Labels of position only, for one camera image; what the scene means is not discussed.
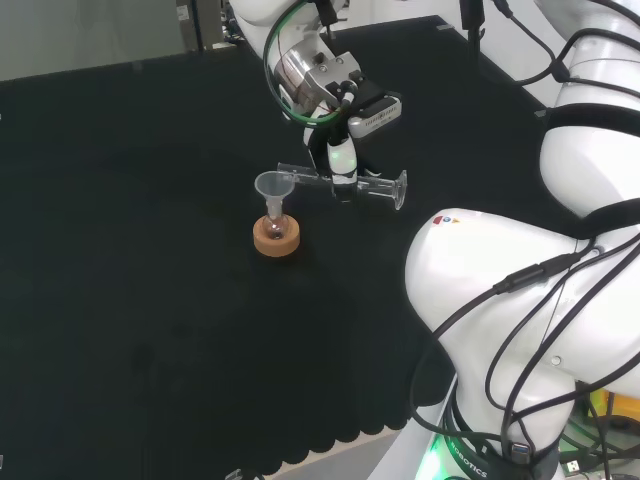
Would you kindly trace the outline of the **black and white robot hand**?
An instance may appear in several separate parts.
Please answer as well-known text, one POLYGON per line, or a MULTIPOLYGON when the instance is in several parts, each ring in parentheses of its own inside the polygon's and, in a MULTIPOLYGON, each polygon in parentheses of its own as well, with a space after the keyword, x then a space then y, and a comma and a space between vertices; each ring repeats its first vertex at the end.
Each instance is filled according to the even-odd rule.
POLYGON ((352 202, 357 195, 358 158, 348 131, 306 128, 303 143, 317 174, 329 180, 333 196, 342 203, 352 202))

